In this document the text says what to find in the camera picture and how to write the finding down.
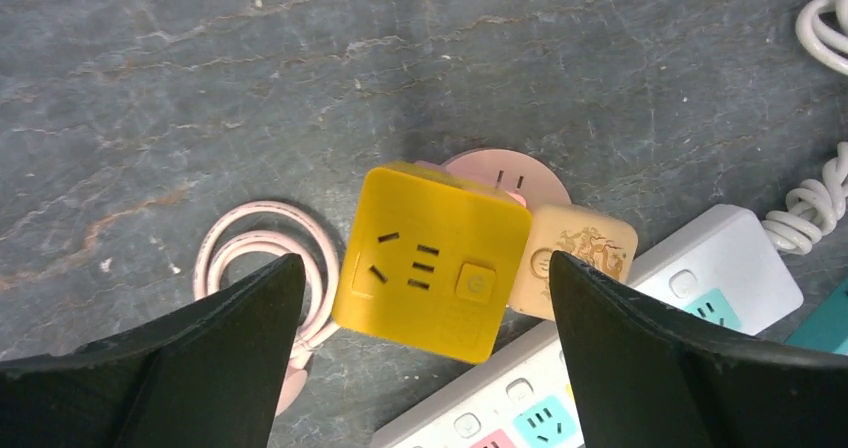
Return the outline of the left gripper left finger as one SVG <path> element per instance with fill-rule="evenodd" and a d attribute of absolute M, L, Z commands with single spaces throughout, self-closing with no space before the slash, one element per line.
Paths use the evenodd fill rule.
<path fill-rule="evenodd" d="M 263 447 L 305 289 L 297 255 L 131 330 L 1 365 L 5 447 Z"/>

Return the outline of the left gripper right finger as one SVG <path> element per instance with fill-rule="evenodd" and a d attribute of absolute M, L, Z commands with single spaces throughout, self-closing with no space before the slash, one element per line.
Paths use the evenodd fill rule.
<path fill-rule="evenodd" d="M 847 360 L 663 309 L 567 253 L 555 323 L 589 447 L 843 447 Z"/>

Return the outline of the yellow cube adapter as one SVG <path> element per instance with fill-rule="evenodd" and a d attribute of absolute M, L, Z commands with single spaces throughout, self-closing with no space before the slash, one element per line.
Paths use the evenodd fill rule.
<path fill-rule="evenodd" d="M 332 308 L 362 334 L 467 363 L 494 348 L 532 225 L 505 191 L 409 162 L 364 177 Z"/>

